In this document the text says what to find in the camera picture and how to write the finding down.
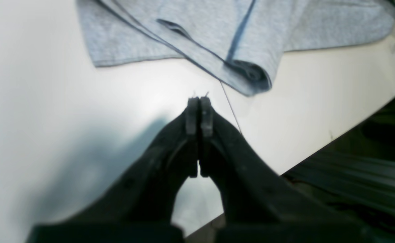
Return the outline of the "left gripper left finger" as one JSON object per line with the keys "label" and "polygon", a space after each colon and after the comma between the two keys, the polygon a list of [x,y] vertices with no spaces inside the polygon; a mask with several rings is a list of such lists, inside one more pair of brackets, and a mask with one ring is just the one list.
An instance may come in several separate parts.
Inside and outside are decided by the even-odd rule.
{"label": "left gripper left finger", "polygon": [[177,192],[197,175],[199,98],[156,135],[94,203],[55,224],[34,226],[28,243],[183,243],[171,224]]}

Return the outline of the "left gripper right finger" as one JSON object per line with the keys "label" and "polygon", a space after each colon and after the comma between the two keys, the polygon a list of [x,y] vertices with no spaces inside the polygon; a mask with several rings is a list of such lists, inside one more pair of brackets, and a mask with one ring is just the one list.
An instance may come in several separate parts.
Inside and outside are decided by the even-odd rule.
{"label": "left gripper right finger", "polygon": [[220,191],[226,225],[216,243],[371,243],[367,227],[297,191],[201,97],[201,174]]}

